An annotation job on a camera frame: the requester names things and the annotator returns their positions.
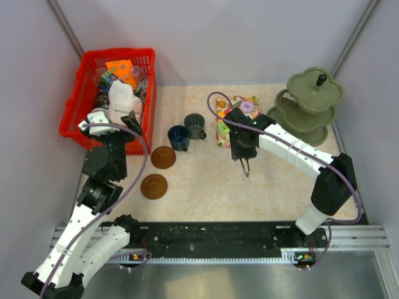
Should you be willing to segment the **stainless steel food tongs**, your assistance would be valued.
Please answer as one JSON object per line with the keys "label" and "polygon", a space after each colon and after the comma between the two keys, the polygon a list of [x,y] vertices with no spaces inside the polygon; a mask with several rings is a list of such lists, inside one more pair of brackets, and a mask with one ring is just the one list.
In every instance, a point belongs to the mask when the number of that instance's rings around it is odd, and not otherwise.
{"label": "stainless steel food tongs", "polygon": [[248,160],[248,159],[241,159],[241,158],[240,158],[239,161],[240,161],[240,163],[241,163],[241,167],[242,167],[242,169],[243,169],[244,176],[245,176],[246,178],[248,178],[249,175],[250,175],[250,171],[251,171],[250,165],[249,165],[249,160]]}

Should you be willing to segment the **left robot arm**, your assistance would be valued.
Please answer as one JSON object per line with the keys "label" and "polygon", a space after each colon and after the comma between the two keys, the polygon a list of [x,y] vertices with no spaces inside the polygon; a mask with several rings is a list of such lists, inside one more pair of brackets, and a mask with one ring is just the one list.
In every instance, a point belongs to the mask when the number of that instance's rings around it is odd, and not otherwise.
{"label": "left robot arm", "polygon": [[40,298],[81,298],[93,276],[125,246],[141,241],[139,222],[130,215],[117,217],[94,245],[91,237],[126,196],[118,183],[127,177],[125,145],[141,142],[143,130],[134,112],[109,122],[104,112],[94,112],[79,124],[85,136],[100,142],[85,156],[82,172],[87,180],[77,198],[69,222],[47,258],[21,283]]}

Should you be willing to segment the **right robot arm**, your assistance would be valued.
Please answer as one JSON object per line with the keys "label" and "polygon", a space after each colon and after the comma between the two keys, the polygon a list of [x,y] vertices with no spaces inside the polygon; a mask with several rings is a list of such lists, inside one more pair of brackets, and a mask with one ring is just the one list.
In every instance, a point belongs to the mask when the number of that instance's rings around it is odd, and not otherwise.
{"label": "right robot arm", "polygon": [[229,128],[231,156],[249,173],[249,160],[257,150],[269,151],[302,171],[314,182],[310,204],[296,219],[291,239],[303,247],[314,238],[314,231],[334,216],[350,197],[357,197],[357,182],[351,157],[333,156],[296,138],[267,115],[254,119],[239,108],[223,119]]}

